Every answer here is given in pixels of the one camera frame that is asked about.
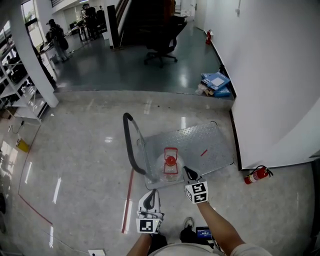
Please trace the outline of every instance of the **red fire extinguisher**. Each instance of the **red fire extinguisher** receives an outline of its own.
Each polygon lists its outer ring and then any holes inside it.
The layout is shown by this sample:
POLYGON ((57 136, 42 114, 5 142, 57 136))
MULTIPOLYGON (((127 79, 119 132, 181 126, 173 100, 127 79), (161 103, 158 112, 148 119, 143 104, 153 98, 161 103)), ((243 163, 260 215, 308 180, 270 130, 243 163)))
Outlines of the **red fire extinguisher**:
POLYGON ((210 45, 210 43, 211 43, 211 30, 208 30, 208 32, 206 33, 205 43, 206 43, 207 45, 210 45))
POLYGON ((249 185, 267 177, 268 175, 271 177, 271 175, 273 176, 274 174, 264 165, 259 165, 248 176, 244 177, 244 182, 249 185))

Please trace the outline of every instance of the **shoe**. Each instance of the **shoe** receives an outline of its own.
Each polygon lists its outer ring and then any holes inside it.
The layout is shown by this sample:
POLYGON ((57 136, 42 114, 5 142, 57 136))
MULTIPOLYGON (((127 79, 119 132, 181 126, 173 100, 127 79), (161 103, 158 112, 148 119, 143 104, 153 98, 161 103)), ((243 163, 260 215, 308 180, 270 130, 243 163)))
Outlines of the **shoe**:
POLYGON ((186 229, 187 227, 191 227, 191 229, 193 229, 195 226, 195 220, 194 218, 192 217, 187 217, 185 220, 184 220, 184 223, 183 223, 183 228, 186 229))

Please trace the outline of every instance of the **gray floor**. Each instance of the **gray floor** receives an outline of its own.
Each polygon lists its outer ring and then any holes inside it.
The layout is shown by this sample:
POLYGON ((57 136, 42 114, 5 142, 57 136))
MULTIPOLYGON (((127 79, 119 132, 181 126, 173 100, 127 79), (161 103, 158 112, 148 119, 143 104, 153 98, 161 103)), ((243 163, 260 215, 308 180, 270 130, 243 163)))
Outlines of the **gray floor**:
POLYGON ((177 38, 164 68, 159 60, 144 65, 145 46, 129 46, 112 51, 101 37, 76 50, 73 58, 56 66, 59 91, 131 90, 194 94, 201 73, 218 71, 219 61, 211 45, 205 44, 203 31, 190 22, 177 38))
MULTIPOLYGON (((80 256, 99 248, 108 256, 128 253, 139 236, 137 203, 147 190, 144 177, 135 173, 127 226, 121 233, 132 169, 124 112, 132 114, 144 136, 215 121, 236 155, 228 111, 212 110, 193 95, 155 94, 152 98, 131 91, 57 93, 60 103, 49 110, 40 128, 26 123, 19 131, 27 143, 34 140, 28 154, 16 149, 18 134, 5 133, 0 165, 7 202, 3 216, 7 233, 0 233, 4 250, 26 256, 80 256), (182 106, 179 96, 195 99, 188 98, 188 105, 182 106)), ((311 165, 273 173, 272 178, 246 185, 237 163, 216 170, 205 176, 209 202, 247 243, 274 256, 300 256, 313 223, 311 165)), ((186 217, 193 217, 198 227, 206 225, 185 196, 182 183, 159 189, 159 195, 165 213, 160 231, 169 243, 179 242, 186 217)))

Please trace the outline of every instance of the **black office chair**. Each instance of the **black office chair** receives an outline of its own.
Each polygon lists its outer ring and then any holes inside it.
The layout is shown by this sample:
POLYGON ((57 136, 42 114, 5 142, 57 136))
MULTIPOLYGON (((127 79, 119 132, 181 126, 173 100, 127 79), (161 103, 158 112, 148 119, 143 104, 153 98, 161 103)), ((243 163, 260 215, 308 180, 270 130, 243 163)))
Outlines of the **black office chair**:
POLYGON ((160 59, 160 68, 163 68, 164 62, 162 57, 174 59, 174 62, 177 62, 178 59, 174 56, 168 55, 173 52, 177 46, 177 36, 185 28, 187 22, 184 17, 172 16, 167 25, 164 26, 163 30, 160 33, 152 34, 149 38, 149 41, 146 44, 147 49, 153 49, 156 52, 148 52, 147 57, 144 60, 144 64, 147 65, 148 61, 159 58, 160 59))

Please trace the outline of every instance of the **human arm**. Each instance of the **human arm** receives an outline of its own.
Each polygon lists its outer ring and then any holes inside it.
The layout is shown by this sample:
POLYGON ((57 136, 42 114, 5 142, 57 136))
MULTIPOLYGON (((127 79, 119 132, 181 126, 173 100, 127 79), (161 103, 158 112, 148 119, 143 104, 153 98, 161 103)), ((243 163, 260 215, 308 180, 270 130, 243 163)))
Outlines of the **human arm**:
POLYGON ((208 202, 198 203, 197 206, 207 223, 212 236, 226 255, 231 255, 232 251, 237 246, 245 244, 236 229, 226 219, 219 215, 208 202))
POLYGON ((152 237, 149 234, 142 234, 136 241, 127 256, 147 256, 152 237))

